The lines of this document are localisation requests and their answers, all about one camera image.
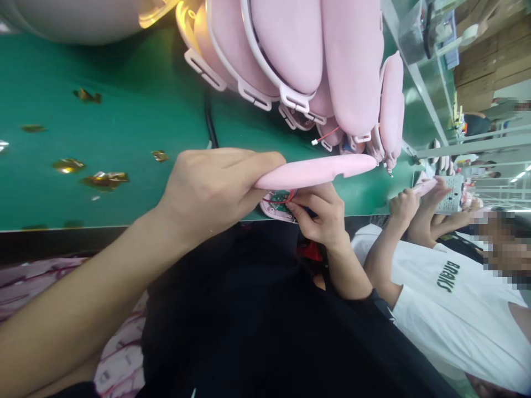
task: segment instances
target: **red object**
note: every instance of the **red object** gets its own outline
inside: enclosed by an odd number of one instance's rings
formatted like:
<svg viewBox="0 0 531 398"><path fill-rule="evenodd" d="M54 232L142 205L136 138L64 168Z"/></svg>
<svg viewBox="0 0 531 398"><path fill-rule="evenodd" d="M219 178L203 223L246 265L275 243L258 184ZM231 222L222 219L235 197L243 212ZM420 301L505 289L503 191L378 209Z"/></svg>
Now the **red object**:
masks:
<svg viewBox="0 0 531 398"><path fill-rule="evenodd" d="M308 246L297 247L297 254L313 261L322 261L322 255L319 251L319 246L317 246L317 242L314 242L313 240L310 241Z"/></svg>

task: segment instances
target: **white t-shirt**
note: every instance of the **white t-shirt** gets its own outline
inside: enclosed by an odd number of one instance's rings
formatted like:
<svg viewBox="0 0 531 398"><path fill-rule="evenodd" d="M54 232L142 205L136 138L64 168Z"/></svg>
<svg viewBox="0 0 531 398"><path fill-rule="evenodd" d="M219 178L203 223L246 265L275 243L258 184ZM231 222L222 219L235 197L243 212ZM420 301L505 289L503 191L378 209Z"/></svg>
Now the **white t-shirt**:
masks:
<svg viewBox="0 0 531 398"><path fill-rule="evenodd" d="M368 225L356 233L352 247L361 264L381 231ZM531 344L508 303L527 305L506 278L441 244L400 241L391 280L403 285L393 310L398 328L440 372L455 378L460 369L530 393Z"/></svg>

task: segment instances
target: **black cable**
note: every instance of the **black cable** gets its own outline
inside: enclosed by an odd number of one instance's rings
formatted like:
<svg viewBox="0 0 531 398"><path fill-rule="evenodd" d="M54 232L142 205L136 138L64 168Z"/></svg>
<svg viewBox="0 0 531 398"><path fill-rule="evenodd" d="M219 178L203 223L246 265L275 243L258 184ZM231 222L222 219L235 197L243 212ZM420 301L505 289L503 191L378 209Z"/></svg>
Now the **black cable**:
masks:
<svg viewBox="0 0 531 398"><path fill-rule="evenodd" d="M206 127L209 130L210 141L212 142L212 148L219 148L220 145L217 141L216 130L212 121L211 97L209 88L205 90L205 119Z"/></svg>

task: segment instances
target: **black clothing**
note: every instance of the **black clothing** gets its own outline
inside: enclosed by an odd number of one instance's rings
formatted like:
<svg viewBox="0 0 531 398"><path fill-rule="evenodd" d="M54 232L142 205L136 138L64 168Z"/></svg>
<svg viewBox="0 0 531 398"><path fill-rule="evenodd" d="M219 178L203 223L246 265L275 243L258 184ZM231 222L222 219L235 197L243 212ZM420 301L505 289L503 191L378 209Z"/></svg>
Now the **black clothing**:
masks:
<svg viewBox="0 0 531 398"><path fill-rule="evenodd" d="M317 288L259 229L207 242L149 290L138 398L458 397L376 291L343 300L327 274ZM216 245L222 258L196 262Z"/></svg>

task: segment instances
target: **hand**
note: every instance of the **hand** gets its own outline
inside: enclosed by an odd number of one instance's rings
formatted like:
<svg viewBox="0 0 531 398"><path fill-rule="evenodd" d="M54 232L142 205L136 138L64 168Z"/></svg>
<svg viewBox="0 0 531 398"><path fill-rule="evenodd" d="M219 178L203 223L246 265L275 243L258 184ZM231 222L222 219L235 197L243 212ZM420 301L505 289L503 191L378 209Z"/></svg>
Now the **hand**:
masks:
<svg viewBox="0 0 531 398"><path fill-rule="evenodd" d="M184 151L152 211L155 225L191 250L249 214L267 194L253 185L285 162L277 152Z"/></svg>
<svg viewBox="0 0 531 398"><path fill-rule="evenodd" d="M411 189L405 189L391 200L391 219L397 219L404 225L409 225L420 205L420 194Z"/></svg>
<svg viewBox="0 0 531 398"><path fill-rule="evenodd" d="M446 181L443 178L436 176L435 179L437 180L437 185L435 185L433 189L422 198L423 207L437 207L439 203L443 201L445 196L452 191L451 188L448 188Z"/></svg>
<svg viewBox="0 0 531 398"><path fill-rule="evenodd" d="M326 246L327 249L350 247L345 231L345 203L339 197L331 182L303 188L291 202L286 203L308 239ZM318 215L311 218L304 207Z"/></svg>

